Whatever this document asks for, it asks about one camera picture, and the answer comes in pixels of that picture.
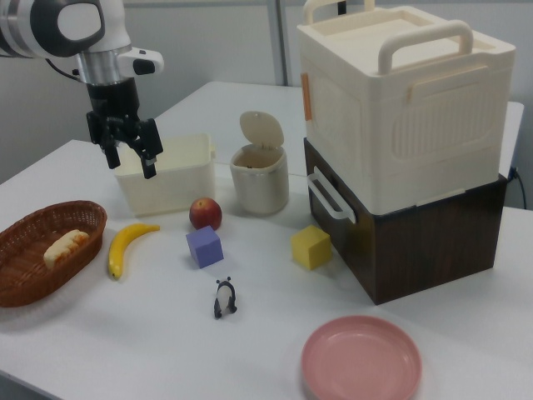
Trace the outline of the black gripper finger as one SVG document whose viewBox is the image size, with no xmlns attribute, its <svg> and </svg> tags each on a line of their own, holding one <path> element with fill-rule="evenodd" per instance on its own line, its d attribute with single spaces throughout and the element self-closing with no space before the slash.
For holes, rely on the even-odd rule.
<svg viewBox="0 0 533 400">
<path fill-rule="evenodd" d="M 110 169 L 117 168 L 120 165 L 120 158 L 111 123 L 106 118 L 99 117 L 95 112 L 88 112 L 87 125 L 91 142 L 101 148 L 108 167 Z"/>
<path fill-rule="evenodd" d="M 162 142 L 154 119 L 136 122 L 134 150 L 141 159 L 145 179 L 156 176 L 157 155 L 163 152 Z"/>
</svg>

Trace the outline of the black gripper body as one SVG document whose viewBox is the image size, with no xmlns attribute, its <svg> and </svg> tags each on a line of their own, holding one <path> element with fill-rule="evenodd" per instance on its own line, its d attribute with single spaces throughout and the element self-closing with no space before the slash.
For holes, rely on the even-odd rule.
<svg viewBox="0 0 533 400">
<path fill-rule="evenodd" d="M 87 113 L 87 124 L 93 143 L 102 141 L 108 118 L 124 122 L 125 131 L 119 141 L 127 142 L 137 138 L 134 127 L 139 121 L 137 112 L 140 103 L 133 78 L 108 85 L 87 84 L 87 91 L 92 104 L 92 111 Z"/>
</svg>

